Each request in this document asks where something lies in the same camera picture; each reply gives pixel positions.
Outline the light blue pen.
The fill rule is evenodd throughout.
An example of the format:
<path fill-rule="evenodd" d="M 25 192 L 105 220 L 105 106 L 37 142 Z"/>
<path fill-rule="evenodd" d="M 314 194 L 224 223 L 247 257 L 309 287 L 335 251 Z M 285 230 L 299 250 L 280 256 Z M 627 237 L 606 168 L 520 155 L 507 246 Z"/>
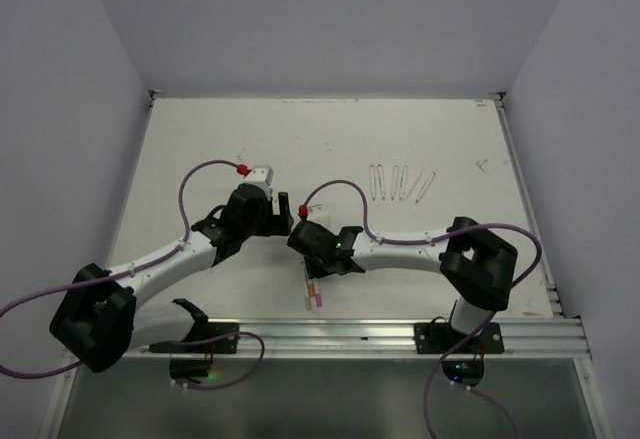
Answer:
<path fill-rule="evenodd" d="M 377 197 L 377 180 L 376 180 L 376 166 L 374 164 L 369 165 L 368 176 L 369 176 L 370 197 L 372 201 L 375 201 Z"/>

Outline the grey pen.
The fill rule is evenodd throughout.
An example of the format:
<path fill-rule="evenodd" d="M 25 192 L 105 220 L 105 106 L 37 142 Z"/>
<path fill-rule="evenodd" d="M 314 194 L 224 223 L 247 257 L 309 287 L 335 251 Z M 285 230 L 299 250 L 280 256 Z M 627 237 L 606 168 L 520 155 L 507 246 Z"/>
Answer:
<path fill-rule="evenodd" d="M 400 178 L 400 168 L 398 165 L 394 165 L 392 169 L 391 188 L 390 188 L 391 200 L 395 200 L 397 197 L 398 188 L 399 188 L 399 178 Z"/>

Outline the pink cap pen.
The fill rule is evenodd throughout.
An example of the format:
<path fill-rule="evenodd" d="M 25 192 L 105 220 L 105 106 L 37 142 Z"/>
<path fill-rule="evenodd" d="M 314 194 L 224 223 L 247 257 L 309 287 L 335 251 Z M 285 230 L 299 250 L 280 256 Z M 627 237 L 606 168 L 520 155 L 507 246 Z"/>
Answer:
<path fill-rule="evenodd" d="M 416 195 L 415 203 L 419 203 L 425 197 L 435 177 L 436 177 L 436 173 L 434 171 L 430 172 L 427 175 L 426 179 L 424 180 L 423 184 L 421 185 Z"/>

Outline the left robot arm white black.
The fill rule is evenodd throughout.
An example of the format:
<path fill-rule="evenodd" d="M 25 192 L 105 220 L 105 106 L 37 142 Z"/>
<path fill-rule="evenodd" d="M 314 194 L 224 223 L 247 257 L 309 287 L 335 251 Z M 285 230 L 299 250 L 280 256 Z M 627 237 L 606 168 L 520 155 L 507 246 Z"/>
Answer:
<path fill-rule="evenodd" d="M 176 242 L 127 266 L 96 264 L 75 276 L 49 331 L 93 372 L 115 364 L 133 346 L 136 312 L 179 281 L 238 253 L 251 237 L 286 237 L 293 217 L 289 195 L 241 184 L 223 206 L 187 226 Z"/>

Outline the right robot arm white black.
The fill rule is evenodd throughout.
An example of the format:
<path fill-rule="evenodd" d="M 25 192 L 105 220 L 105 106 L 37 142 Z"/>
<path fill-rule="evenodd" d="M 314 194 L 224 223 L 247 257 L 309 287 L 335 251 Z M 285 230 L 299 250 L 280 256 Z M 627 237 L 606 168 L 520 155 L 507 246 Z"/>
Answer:
<path fill-rule="evenodd" d="M 445 328 L 451 348 L 468 351 L 481 339 L 479 324 L 507 309 L 518 251 L 468 217 L 450 227 L 398 238 L 372 238 L 359 226 L 334 234 L 310 220 L 291 232 L 287 246 L 299 253 L 310 279 L 398 269 L 439 274 L 460 298 Z"/>

